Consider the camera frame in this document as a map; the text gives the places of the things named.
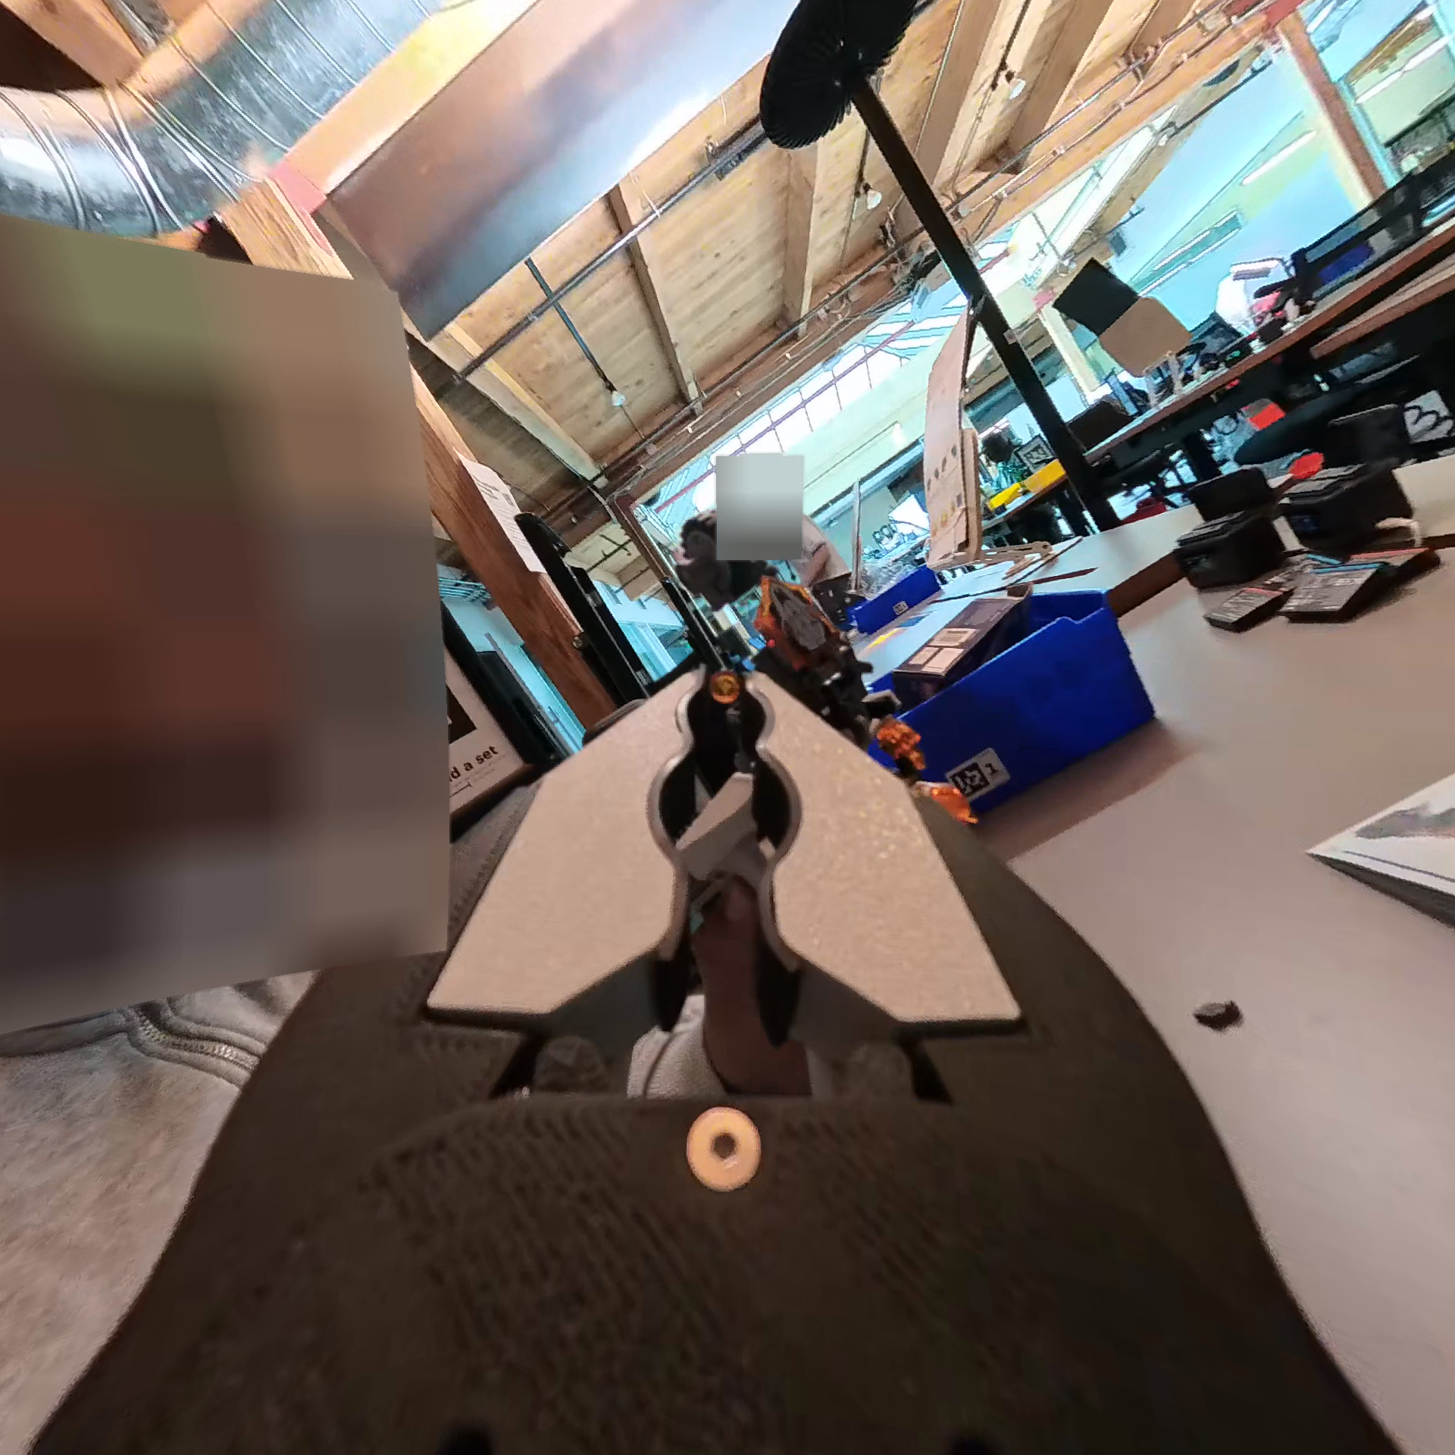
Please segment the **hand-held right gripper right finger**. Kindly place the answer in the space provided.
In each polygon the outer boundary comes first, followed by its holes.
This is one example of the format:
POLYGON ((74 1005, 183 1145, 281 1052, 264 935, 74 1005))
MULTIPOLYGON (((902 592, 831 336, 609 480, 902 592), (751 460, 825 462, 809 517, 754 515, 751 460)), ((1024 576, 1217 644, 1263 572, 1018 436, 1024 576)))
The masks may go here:
POLYGON ((754 884, 786 992, 789 1040, 841 1081, 865 1045, 1002 1034, 1022 1008, 934 843, 968 828, 864 751, 750 674, 758 707, 757 802, 742 812, 739 877, 754 884))

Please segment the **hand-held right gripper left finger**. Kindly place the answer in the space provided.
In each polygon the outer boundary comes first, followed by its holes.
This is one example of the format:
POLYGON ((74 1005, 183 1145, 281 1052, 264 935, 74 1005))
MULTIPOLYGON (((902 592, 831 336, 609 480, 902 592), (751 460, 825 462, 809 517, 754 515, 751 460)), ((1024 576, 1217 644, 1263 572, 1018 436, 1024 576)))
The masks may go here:
POLYGON ((629 1054, 674 1026, 687 877, 662 827, 662 785, 690 752, 698 671, 551 770, 428 992, 437 1023, 580 1036, 629 1054))

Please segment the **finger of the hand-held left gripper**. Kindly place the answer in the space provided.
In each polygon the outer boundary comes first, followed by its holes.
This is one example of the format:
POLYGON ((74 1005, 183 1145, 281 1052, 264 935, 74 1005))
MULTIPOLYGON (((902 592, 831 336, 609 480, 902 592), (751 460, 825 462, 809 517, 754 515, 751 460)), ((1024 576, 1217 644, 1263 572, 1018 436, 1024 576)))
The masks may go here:
POLYGON ((732 884, 758 885, 754 774, 726 778, 677 840, 674 862, 692 910, 704 910, 732 884))

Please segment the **lego motorcycle model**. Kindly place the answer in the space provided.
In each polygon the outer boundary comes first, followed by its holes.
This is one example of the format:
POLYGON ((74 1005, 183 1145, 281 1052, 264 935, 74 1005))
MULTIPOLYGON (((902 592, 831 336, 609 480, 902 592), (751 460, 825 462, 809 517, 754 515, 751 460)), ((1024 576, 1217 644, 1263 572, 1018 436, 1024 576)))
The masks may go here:
POLYGON ((804 587, 765 572, 757 582, 754 631, 761 638, 757 674, 860 751, 881 751, 909 793, 965 827, 977 825, 955 785, 927 778, 919 738, 899 721, 898 697, 865 685, 869 663, 804 587))

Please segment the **lego instruction booklet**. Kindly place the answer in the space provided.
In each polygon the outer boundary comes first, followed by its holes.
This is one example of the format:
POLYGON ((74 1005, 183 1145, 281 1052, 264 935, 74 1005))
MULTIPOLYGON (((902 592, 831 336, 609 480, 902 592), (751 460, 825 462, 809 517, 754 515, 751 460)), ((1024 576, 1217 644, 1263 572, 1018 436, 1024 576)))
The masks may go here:
POLYGON ((1451 774, 1310 847, 1308 857, 1451 925, 1451 774))

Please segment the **person's left hand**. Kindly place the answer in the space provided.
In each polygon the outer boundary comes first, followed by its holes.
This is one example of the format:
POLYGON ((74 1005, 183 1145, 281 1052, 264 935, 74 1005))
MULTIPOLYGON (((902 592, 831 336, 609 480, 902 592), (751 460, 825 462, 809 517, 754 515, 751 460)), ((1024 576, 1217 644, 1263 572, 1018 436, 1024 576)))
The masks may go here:
POLYGON ((746 1096, 809 1096, 807 1052, 796 1043, 773 1045, 757 1005, 757 894, 724 879, 699 910, 690 952, 699 978, 702 1046, 718 1081, 746 1096))

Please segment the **framed marker sign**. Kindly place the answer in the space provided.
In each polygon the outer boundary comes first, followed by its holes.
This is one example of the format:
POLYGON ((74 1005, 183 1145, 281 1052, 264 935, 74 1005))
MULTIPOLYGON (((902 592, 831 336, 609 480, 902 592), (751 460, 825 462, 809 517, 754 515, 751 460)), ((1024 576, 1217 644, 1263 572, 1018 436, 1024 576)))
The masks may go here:
POLYGON ((531 763, 515 748, 492 707, 445 652, 448 814, 465 819, 497 793, 521 781, 531 763))

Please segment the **blue plastic bin white tag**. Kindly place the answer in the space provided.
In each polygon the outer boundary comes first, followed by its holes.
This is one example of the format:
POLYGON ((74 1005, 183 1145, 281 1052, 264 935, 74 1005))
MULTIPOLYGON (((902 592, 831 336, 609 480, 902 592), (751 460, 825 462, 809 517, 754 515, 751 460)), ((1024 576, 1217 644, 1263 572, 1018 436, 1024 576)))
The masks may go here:
POLYGON ((898 621, 909 608, 918 608, 923 601, 940 592, 940 576, 930 567, 918 567, 916 572, 906 575, 892 587, 857 601, 848 608, 848 623, 857 634, 876 634, 887 623, 898 621))
POLYGON ((891 671, 930 628, 902 628, 871 685, 891 691, 933 781, 950 781, 981 816, 1153 723, 1154 707, 1104 592, 1027 595, 1024 637, 937 695, 908 702, 891 671))

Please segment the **dark cardboard box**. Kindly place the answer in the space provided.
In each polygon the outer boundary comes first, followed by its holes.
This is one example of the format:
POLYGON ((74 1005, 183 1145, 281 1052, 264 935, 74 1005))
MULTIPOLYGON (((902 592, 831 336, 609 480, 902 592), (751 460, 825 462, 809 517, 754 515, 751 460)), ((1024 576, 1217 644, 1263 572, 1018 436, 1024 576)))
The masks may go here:
POLYGON ((1027 606, 1027 595, 969 598, 891 671, 891 689, 899 701, 919 702, 955 685, 1024 637, 1027 606))

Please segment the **white paper notice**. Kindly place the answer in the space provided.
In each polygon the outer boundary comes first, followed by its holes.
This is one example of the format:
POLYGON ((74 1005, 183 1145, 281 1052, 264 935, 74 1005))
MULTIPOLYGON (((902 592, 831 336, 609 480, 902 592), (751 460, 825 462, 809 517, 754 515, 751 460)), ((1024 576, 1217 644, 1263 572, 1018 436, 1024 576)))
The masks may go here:
POLYGON ((536 553, 531 550, 528 539, 520 529, 520 522, 517 522, 520 502, 517 502, 512 488, 492 467, 474 462, 474 460, 465 457, 463 452, 457 457, 459 457, 465 473, 470 476, 470 480, 474 482, 479 498, 490 508, 492 517, 500 522, 500 529, 504 533, 504 538, 509 539, 509 544, 520 554, 521 565, 535 575, 543 575, 543 567, 541 567, 536 553))

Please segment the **person's grey hoodie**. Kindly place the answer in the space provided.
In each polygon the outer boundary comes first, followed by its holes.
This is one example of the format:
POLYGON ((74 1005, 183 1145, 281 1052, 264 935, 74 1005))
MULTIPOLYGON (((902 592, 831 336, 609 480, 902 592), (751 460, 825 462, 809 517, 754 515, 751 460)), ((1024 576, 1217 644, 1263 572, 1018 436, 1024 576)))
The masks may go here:
POLYGON ((152 1271, 312 972, 2 1034, 2 1453, 27 1453, 152 1271))

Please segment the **long black pole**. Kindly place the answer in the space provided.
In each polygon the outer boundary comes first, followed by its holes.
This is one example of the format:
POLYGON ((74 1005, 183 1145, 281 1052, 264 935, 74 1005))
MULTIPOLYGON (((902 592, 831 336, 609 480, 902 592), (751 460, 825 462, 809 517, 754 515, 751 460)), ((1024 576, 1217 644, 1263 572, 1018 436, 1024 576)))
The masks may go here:
POLYGON ((872 74, 892 56, 909 21, 912 3, 798 3, 765 71, 758 90, 761 132, 773 147, 798 150, 823 139, 850 107, 857 112, 902 199, 933 240, 940 262, 965 294, 972 321, 991 342, 991 352, 1031 412, 1045 446, 1063 465, 1080 509, 1101 533, 1107 533, 1115 528, 1115 517, 1101 501, 1099 473, 1085 460, 1080 442, 1048 398, 1036 366, 1011 335, 1002 306, 943 211, 930 179, 872 91, 872 74))

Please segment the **black office chair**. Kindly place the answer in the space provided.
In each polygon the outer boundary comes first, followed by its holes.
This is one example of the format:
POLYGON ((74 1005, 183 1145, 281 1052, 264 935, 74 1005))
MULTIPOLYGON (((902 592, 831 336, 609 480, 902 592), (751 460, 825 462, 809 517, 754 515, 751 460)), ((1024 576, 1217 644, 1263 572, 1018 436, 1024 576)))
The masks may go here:
POLYGON ((1239 446, 1232 462, 1239 467, 1267 465, 1314 452, 1326 467, 1362 462, 1406 462, 1409 430, 1402 403, 1376 397, 1383 392, 1324 393, 1239 446))

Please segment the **wooden desk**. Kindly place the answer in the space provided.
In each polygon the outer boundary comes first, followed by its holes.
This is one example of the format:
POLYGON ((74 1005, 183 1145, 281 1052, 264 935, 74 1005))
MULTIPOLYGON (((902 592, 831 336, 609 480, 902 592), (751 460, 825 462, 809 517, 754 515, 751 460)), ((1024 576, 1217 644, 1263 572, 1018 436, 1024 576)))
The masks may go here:
POLYGON ((1107 441, 1089 451, 1089 462, 1104 476, 1135 467, 1147 456, 1185 441, 1214 421, 1256 403, 1292 379, 1302 379, 1314 362, 1372 331, 1365 319, 1408 284, 1422 284, 1451 259, 1451 219, 1402 253, 1372 264, 1354 283, 1324 298, 1308 316, 1287 329, 1239 365, 1206 376, 1164 407, 1135 419, 1107 441))

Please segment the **silver ventilation duct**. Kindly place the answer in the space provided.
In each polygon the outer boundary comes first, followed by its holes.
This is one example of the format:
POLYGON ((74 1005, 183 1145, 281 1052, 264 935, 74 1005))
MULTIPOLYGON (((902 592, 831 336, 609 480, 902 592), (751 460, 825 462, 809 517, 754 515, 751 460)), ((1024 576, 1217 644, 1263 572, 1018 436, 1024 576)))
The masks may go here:
POLYGON ((124 81, 2 90, 2 216, 120 238, 198 225, 445 3, 199 3, 124 81))

